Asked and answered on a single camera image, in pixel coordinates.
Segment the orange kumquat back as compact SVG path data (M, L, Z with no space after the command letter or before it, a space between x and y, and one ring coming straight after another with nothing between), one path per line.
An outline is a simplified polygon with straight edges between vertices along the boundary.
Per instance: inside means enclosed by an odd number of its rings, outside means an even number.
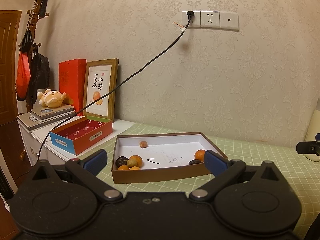
M194 154L194 158L199 160L200 162L204 162L204 154L205 150L197 150Z

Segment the orange kumquat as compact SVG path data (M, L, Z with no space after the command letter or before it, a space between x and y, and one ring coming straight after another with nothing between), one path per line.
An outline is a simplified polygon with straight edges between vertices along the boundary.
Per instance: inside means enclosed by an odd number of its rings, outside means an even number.
M138 167L142 167L143 166L143 159L140 156L132 155L129 159L130 160L135 160L136 163L137 163L136 166L138 166Z
M138 166L133 166L133 167L130 167L130 170L140 170L140 167L138 167Z
M199 160L200 162L204 162L204 154L205 150L197 150L194 154L194 158Z
M129 171L130 168L127 165L121 165L118 167L118 171Z

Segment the dark wrinkled fruit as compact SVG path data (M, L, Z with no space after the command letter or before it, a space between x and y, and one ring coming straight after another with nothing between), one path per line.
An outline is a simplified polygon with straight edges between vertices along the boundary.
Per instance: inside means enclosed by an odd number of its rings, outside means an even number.
M119 167L121 167L121 166L123 166L123 165L127 165L127 161L128 161L128 160L129 160L129 159L128 159L127 157L125 157L125 156L119 157L119 158L116 160L116 167L119 168Z
M201 164L202 161L200 161L199 159L193 159L191 161L189 161L188 165L195 165L195 164Z

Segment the orange dried fruit piece front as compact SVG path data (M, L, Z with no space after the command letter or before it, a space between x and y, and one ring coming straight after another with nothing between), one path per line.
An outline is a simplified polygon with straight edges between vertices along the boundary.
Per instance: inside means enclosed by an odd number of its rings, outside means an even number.
M139 146L140 146L140 148L146 148L146 147L148 147L148 143L146 141L140 141Z

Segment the tan round longan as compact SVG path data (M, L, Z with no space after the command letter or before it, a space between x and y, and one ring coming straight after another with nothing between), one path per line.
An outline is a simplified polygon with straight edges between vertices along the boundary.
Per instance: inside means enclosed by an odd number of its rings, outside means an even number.
M138 167L139 164L138 164L138 161L135 159L135 158L130 158L128 161L127 161L127 166L128 167Z

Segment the red open gift box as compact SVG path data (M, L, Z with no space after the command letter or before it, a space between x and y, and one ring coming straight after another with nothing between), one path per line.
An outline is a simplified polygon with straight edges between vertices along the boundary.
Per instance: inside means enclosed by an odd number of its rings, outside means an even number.
M50 131L53 145L79 155L113 132L113 121L83 116Z

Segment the white side cabinet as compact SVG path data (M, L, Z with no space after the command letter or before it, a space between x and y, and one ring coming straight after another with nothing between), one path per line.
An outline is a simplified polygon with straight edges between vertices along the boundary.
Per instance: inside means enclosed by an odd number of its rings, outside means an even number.
M34 166L37 162L37 155L39 153L40 146L45 138L45 136L49 133L49 131L56 125L58 122L49 124L47 126L43 126L38 128L34 131L29 131L27 128L18 120L18 125L21 133L21 137L23 140L24 148L26 150L26 156L29 159L31 166ZM45 145L43 146L40 154L40 159L47 159L53 165L64 164L71 158L74 157L81 157L85 153L90 152L95 147L111 140L112 138L116 137L120 133L123 133L130 127L132 127L134 122L129 122L125 120L115 120L112 124L113 132L102 139L101 141L97 142L93 146L89 147L85 151L81 152L79 155L74 155L69 153L59 147L56 147L52 144L50 137L47 138Z

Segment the brown white cardboard tray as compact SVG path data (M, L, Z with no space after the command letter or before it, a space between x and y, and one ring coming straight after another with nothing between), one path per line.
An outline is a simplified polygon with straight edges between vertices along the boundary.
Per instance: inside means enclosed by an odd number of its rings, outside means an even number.
M146 141L148 147L140 148L140 141ZM116 184L150 183L210 174L204 163L188 165L189 161L195 159L197 150L212 150L228 158L201 132L119 135L111 168L113 181ZM143 159L140 170L118 171L116 160L121 156L130 158L132 155Z

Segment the grey kitchen scale top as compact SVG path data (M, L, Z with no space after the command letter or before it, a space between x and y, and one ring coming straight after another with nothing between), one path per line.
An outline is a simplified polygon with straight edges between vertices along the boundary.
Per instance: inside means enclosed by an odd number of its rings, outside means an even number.
M49 108L49 107L37 107L30 110L30 114L37 120L45 120L53 118L55 116L74 112L74 107L71 105L62 104L60 107Z

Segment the plush bear toy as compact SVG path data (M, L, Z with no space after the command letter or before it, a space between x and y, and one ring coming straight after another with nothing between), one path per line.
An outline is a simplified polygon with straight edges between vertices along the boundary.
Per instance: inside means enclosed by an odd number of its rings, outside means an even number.
M57 90L47 89L44 93L38 92L37 99L43 107L58 108L67 97L66 93L60 93Z

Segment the black hanging bag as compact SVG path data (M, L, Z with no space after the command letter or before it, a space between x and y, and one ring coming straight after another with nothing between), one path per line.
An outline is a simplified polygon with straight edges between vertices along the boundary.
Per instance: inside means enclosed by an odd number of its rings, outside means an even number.
M29 94L31 103L37 100L37 90L49 88L50 67L47 57L36 52L31 61L31 78L29 82Z

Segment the red hanging bag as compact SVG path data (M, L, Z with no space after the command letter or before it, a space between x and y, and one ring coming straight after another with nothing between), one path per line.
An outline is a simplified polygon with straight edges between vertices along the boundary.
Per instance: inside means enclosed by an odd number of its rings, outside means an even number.
M31 78L28 54L19 52L15 91L18 101L24 101L27 96Z

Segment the brown wooden door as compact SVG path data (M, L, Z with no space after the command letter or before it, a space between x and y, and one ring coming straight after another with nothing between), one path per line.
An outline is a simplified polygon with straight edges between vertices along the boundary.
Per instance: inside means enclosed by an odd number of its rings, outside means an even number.
M1 148L9 168L14 166L19 139L16 132L15 54L21 11L1 11Z

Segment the wooden picture frame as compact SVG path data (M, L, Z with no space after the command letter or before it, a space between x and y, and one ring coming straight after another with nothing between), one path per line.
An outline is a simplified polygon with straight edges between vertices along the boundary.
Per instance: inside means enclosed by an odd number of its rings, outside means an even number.
M86 116L100 119L114 119L115 93L102 98L116 87L118 59L91 61L86 63L84 85L84 106Z

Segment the white wall socket panel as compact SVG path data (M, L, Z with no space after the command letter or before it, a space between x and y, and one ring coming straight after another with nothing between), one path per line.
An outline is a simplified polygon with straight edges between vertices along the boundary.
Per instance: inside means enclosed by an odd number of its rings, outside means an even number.
M236 12L194 11L188 28L240 31L239 16Z

